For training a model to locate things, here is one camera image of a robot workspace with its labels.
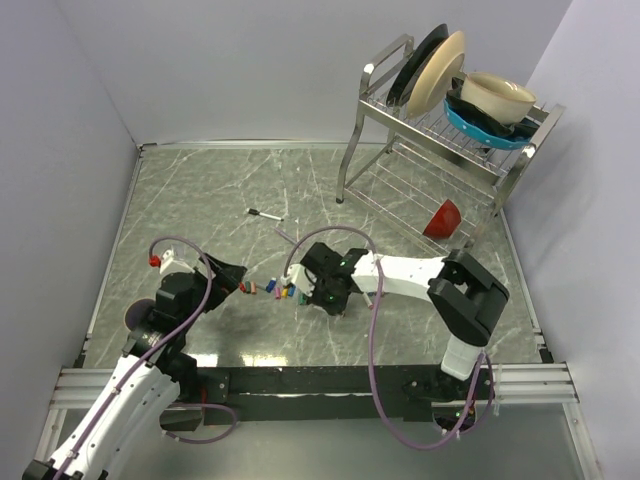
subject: metal dish rack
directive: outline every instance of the metal dish rack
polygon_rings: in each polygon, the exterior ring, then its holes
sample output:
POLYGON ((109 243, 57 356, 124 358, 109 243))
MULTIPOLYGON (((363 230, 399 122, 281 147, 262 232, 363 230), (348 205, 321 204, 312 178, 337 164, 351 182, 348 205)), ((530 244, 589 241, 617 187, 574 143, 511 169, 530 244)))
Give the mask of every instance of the metal dish rack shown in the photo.
MULTIPOLYGON (((442 102, 424 116, 408 119, 406 105, 400 108, 386 105, 388 89, 384 87, 412 53, 413 37, 402 35, 365 65, 355 128, 338 171, 336 201, 342 203, 345 195, 357 200, 431 253, 471 249, 491 219, 500 213, 564 107, 555 105, 549 110, 544 105, 532 107, 528 117, 539 127, 528 145, 512 151, 490 148, 461 133, 447 121, 442 102), (371 83, 378 67, 402 48, 402 59, 371 83), (347 180, 365 117, 389 129, 387 143, 347 180), (386 203, 381 200, 384 196, 381 189, 393 200, 386 203), (454 203, 461 211, 461 225, 446 240, 422 235, 427 221, 442 201, 451 196, 456 198, 454 203)), ((464 81, 463 72, 458 76, 464 81)))

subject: gray marble surface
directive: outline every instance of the gray marble surface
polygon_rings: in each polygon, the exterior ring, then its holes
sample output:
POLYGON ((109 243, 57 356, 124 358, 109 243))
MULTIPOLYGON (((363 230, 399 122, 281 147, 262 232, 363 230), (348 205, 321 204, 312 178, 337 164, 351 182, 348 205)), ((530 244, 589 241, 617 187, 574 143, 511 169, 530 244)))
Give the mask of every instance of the gray marble surface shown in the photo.
MULTIPOLYGON (((359 148, 354 163, 374 152, 359 148)), ((139 298, 153 297, 159 285, 158 270, 148 266, 146 252, 150 241, 160 235, 190 238, 223 261, 247 266, 247 278, 259 283, 280 276, 291 246, 274 233, 274 221, 246 215, 249 207, 284 216, 280 226, 293 237, 328 224, 352 225, 367 232, 383 253, 429 256, 354 201, 336 204, 335 181, 343 153, 344 149, 332 148, 146 151, 85 367, 115 365, 127 336, 123 324, 127 306, 139 298)), ((390 161, 396 162, 393 156, 390 161)), ((429 182, 430 191, 457 199, 458 193, 447 192, 437 176, 426 176, 424 181, 429 182)), ((341 252, 363 246, 361 238, 344 232, 321 234, 317 240, 341 252)), ((498 219, 473 253, 511 291, 488 352, 498 363, 540 362, 498 219)), ((196 263, 190 252, 188 259, 196 263)), ((188 335, 186 351, 201 366, 363 365, 370 311, 358 295, 352 295, 349 302, 345 316, 336 318, 300 306, 296 299, 276 301, 265 292, 237 292, 197 321, 188 335)), ((394 295, 386 295, 382 302, 375 342, 377 362, 439 363, 449 333, 431 304, 394 295)))

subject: red cap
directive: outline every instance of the red cap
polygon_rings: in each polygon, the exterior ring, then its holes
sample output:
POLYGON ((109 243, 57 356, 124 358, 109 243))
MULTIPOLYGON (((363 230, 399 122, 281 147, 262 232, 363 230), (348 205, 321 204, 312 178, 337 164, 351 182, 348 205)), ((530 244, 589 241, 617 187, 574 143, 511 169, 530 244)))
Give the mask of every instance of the red cap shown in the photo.
POLYGON ((154 255, 153 257, 151 257, 149 259, 149 265, 151 265, 152 267, 159 267, 160 265, 162 265, 162 262, 160 261, 160 257, 158 257, 157 255, 154 255))

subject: white wall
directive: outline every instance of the white wall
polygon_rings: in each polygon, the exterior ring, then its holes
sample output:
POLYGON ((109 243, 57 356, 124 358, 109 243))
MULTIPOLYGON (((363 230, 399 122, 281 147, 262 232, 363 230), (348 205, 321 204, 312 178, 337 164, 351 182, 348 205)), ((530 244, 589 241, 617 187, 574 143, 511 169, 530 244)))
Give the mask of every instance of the white wall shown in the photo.
POLYGON ((633 0, 573 1, 529 82, 568 108, 508 208, 608 479, 640 472, 639 24, 633 0))
POLYGON ((347 140, 364 64, 441 22, 467 33, 468 69, 525 82, 570 0, 58 3, 136 142, 164 143, 347 140))
POLYGON ((0 470, 22 478, 86 332, 135 146, 49 0, 0 3, 0 470))

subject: plate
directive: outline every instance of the plate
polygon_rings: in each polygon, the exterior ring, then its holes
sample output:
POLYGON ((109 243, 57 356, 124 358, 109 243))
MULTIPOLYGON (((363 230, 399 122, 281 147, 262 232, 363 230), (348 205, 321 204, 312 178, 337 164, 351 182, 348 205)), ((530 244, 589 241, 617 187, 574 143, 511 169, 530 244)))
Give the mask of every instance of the plate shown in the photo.
POLYGON ((437 48, 420 74, 407 104, 407 117, 415 118, 433 109, 444 98, 451 79, 464 63, 465 36, 457 31, 437 48))
POLYGON ((422 40, 391 85, 387 94, 388 107, 401 107, 407 103, 424 67, 447 38, 449 38, 449 29, 446 23, 442 23, 422 40))
POLYGON ((510 137, 501 138, 489 135, 484 130, 465 121, 460 115, 451 110, 449 102, 444 101, 444 111, 447 115, 449 123, 464 133, 467 137, 486 145, 489 148, 497 148, 499 150, 517 150, 531 143, 530 138, 510 137))

